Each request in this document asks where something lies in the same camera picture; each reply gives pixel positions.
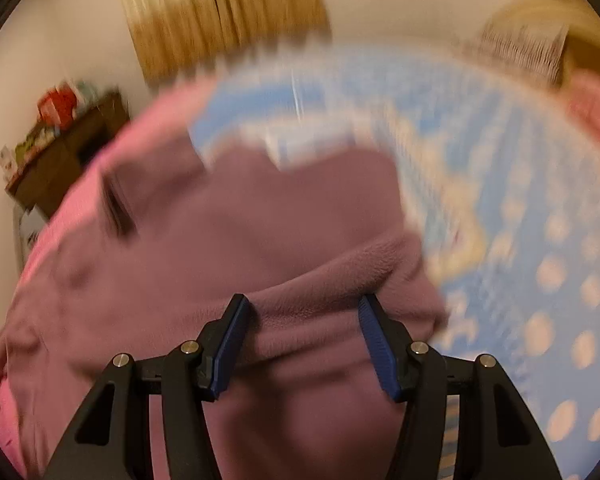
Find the pink blanket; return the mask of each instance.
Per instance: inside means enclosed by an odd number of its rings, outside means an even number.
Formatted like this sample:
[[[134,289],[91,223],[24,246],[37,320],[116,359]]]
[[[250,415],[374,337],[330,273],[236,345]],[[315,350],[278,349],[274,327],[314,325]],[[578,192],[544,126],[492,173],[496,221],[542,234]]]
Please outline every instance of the pink blanket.
[[[18,288],[27,283],[67,232],[95,215],[102,175],[118,161],[133,158],[150,150],[166,136],[181,132],[204,110],[215,86],[214,79],[205,79],[166,92],[120,131],[116,139],[95,157],[40,233],[20,276]],[[26,476],[18,434],[18,412],[6,376],[0,381],[0,448],[17,471]]]
[[[586,70],[573,75],[567,89],[568,113],[600,142],[600,76]]]

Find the metal screw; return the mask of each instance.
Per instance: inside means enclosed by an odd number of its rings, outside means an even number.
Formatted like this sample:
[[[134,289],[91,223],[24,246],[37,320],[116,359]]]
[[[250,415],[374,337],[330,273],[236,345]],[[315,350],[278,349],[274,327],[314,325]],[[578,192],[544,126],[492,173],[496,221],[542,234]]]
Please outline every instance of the metal screw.
[[[118,368],[122,368],[129,362],[129,356],[127,354],[118,354],[113,358],[113,365]]]
[[[485,368],[493,368],[496,365],[496,358],[489,354],[482,354],[480,356],[480,364]]]
[[[429,351],[429,345],[424,341],[414,341],[411,343],[411,350],[417,355],[426,354]]]
[[[195,354],[200,350],[200,345],[196,341],[185,341],[180,345],[180,350],[185,354]]]

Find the bed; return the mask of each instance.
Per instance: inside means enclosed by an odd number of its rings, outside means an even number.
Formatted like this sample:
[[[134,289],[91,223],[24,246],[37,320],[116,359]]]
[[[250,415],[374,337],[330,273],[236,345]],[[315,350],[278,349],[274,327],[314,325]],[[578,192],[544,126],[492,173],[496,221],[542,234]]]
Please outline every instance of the bed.
[[[447,297],[449,327],[434,344],[463,358],[495,355],[563,477],[592,471],[600,148],[550,99],[430,50],[340,49],[241,70],[189,131],[208,158],[237,134],[281,165],[372,132],[394,154],[408,221]],[[452,475],[453,441],[445,450],[442,478]]]

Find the blue clamp pad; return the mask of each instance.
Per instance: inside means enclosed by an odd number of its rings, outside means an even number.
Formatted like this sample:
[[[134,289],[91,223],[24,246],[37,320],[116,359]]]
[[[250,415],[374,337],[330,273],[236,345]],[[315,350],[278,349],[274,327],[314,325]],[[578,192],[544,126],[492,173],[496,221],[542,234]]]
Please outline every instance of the blue clamp pad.
[[[380,386],[389,397],[397,402],[401,393],[400,384],[398,384],[397,362],[366,296],[360,298],[358,302],[358,320]]]
[[[242,296],[235,307],[229,327],[224,332],[224,337],[214,358],[213,380],[209,386],[212,395],[217,399],[229,386],[229,379],[234,371],[242,342],[247,333],[251,303]]]
[[[387,316],[374,294],[360,298],[358,320],[380,386],[395,402],[404,402],[417,378],[408,367],[413,339],[401,322]]]

